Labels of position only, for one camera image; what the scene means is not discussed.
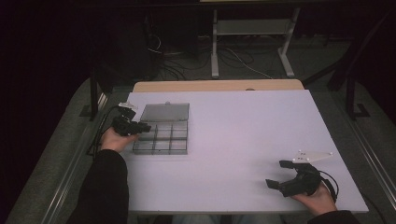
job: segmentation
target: person's left hand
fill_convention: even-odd
[[[131,142],[137,140],[138,135],[120,136],[114,131],[113,127],[107,129],[102,135],[102,149],[110,149],[117,152],[122,152],[124,148]]]

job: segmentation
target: white table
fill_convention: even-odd
[[[364,203],[309,91],[133,92],[139,119],[146,104],[190,103],[188,155],[135,155],[128,148],[130,210],[136,213],[288,213],[305,210],[265,179],[293,179],[280,168],[298,150],[332,152],[313,163],[340,186],[337,206]]]

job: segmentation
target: gray carpet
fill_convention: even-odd
[[[296,78],[303,80],[335,62],[348,47],[348,43],[330,43],[328,47],[323,47],[323,41],[324,38],[320,36],[292,40],[288,55]],[[166,52],[169,54],[165,61],[167,67],[161,69],[155,80],[211,79],[210,60],[208,60],[210,53],[207,51],[209,43],[205,38],[202,38],[200,43],[202,53],[196,58],[183,53],[179,54],[177,49]],[[281,45],[280,37],[265,36],[253,42],[251,39],[241,38],[237,39],[237,43],[235,44],[235,40],[220,40],[219,79],[265,78],[263,74],[253,72],[238,62],[238,59],[228,49],[232,49],[251,68],[273,78],[286,78],[276,53],[276,49]],[[344,110],[345,90],[330,92],[326,88],[330,76],[327,75],[317,80],[307,88],[311,91],[349,172],[361,192],[374,203],[372,205],[366,201],[370,212],[357,214],[356,217],[362,224],[382,223],[379,213],[375,210],[376,206],[386,221],[392,223],[396,220],[395,209],[363,155],[361,140],[357,137],[353,127],[359,128],[364,139],[367,140],[367,144],[373,148],[385,169],[388,170],[392,180],[396,180],[396,175],[392,172],[396,170],[394,162],[396,158],[396,138],[394,137],[396,128],[373,101],[366,89],[359,85],[356,90],[356,102],[364,104],[371,117],[359,118],[351,122]],[[83,133],[84,128],[90,126],[91,130],[94,129],[98,119],[88,121],[88,118],[79,116],[83,106],[89,104],[88,83],[88,81],[84,83],[71,99],[70,106],[65,111],[63,119],[49,141],[43,157],[35,168],[7,223],[41,223],[45,212],[50,207],[56,189],[62,182],[68,164],[76,155],[76,148],[85,146],[82,149],[85,150],[87,142],[91,141],[91,138],[81,139],[81,136],[86,136]],[[118,89],[108,95],[108,101],[102,113],[111,105],[125,101],[130,89]],[[91,162],[92,158],[89,156],[82,155],[80,157],[76,174],[69,182],[71,185],[69,188],[65,188],[64,197],[60,200],[60,209],[53,213],[53,218],[46,217],[46,220],[52,220],[52,223],[65,223],[76,204],[78,189]],[[299,224],[306,223],[311,216],[309,214],[292,214],[283,217],[289,224]],[[131,223],[136,223],[136,219],[137,217],[131,217]]]

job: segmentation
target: dark background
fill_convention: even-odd
[[[155,76],[152,62],[157,59],[150,58],[144,51],[147,37],[139,32],[145,28],[140,26],[144,17],[139,13],[86,14],[64,0],[8,0],[2,2],[0,8],[2,223],[34,170],[70,98],[90,76],[92,65],[100,68],[102,88],[111,91],[114,85],[133,84]],[[308,8],[302,11],[296,34],[326,34],[331,31],[350,37],[361,28],[357,19],[371,18],[367,17],[366,9],[353,8],[354,12],[361,10],[361,13],[351,16],[352,10],[348,11],[348,8],[344,8],[345,11],[335,10],[331,14],[323,14],[324,11],[329,13],[329,10],[320,7]],[[375,13],[383,14],[385,11],[381,7]],[[395,14],[394,10],[389,14],[361,55],[354,73],[359,74],[358,80],[396,123]],[[198,35],[211,30],[210,23],[208,27],[200,26],[200,21],[210,21],[210,16],[210,13],[197,13],[184,23],[173,23],[172,20],[177,20],[175,14],[164,12],[154,19],[163,21],[157,23],[156,29],[164,39],[168,38],[169,44],[173,44],[172,40],[175,41],[178,35],[181,37],[185,32],[168,33],[168,30],[180,26],[188,29],[190,24],[194,24],[199,29],[187,33]],[[338,18],[337,22],[332,22],[333,18]],[[130,29],[122,32],[124,26]],[[134,38],[134,43],[125,40],[130,37]],[[179,43],[193,53],[196,50],[193,37],[186,38],[190,42]],[[134,58],[137,52],[143,55],[140,59]],[[141,61],[131,67],[128,63],[131,60]]]

